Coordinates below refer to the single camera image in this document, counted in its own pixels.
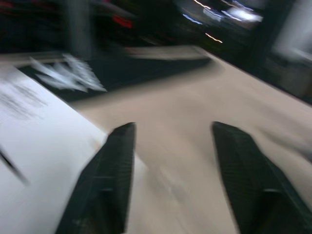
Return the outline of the black mat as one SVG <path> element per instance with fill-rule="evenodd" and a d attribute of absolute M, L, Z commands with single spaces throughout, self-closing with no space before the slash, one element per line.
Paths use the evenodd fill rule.
<path fill-rule="evenodd" d="M 106 93 L 116 91 L 122 88 L 131 87 L 154 80 L 167 79 L 174 75 L 180 75 L 186 72 L 194 71 L 212 64 L 212 59 L 206 55 L 200 54 L 198 50 L 191 49 L 192 56 L 169 59 L 159 58 L 136 58 L 123 52 L 118 53 L 98 53 L 91 59 L 85 60 L 70 55 L 88 63 L 93 72 L 100 80 L 107 92 L 88 90 L 87 93 L 78 90 L 57 89 L 41 81 L 36 74 L 39 72 L 29 64 L 18 67 L 18 70 L 28 77 L 34 79 L 39 84 L 47 88 L 56 96 L 66 102 L 78 102 L 91 99 Z M 55 62 L 64 63 L 63 57 L 56 58 L 52 61 L 43 61 L 39 58 L 32 57 L 42 63 L 53 65 Z"/>

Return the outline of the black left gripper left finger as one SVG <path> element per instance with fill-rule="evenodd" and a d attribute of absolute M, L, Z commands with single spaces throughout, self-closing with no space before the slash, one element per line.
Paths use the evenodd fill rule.
<path fill-rule="evenodd" d="M 55 234 L 125 234 L 132 194 L 136 124 L 113 129 L 83 168 Z"/>

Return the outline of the white paper sheet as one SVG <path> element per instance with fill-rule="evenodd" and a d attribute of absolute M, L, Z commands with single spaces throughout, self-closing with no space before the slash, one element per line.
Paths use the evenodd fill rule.
<path fill-rule="evenodd" d="M 55 234 L 81 171 L 109 133 L 16 67 L 0 67 L 0 234 Z M 149 234 L 146 172 L 135 154 L 125 234 Z"/>

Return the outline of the shiny crumpled plastic wrap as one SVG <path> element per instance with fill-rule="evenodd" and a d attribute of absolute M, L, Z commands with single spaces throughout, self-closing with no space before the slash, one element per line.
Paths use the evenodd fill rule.
<path fill-rule="evenodd" d="M 30 57 L 31 67 L 38 71 L 36 76 L 46 84 L 57 89 L 88 90 L 107 92 L 88 63 L 70 55 L 63 55 L 65 62 L 53 65 L 42 63 Z"/>

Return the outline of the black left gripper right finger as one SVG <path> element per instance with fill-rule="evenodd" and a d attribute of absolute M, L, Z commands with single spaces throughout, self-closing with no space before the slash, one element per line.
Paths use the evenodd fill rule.
<path fill-rule="evenodd" d="M 312 234 L 312 210 L 241 129 L 214 121 L 214 148 L 240 234 Z"/>

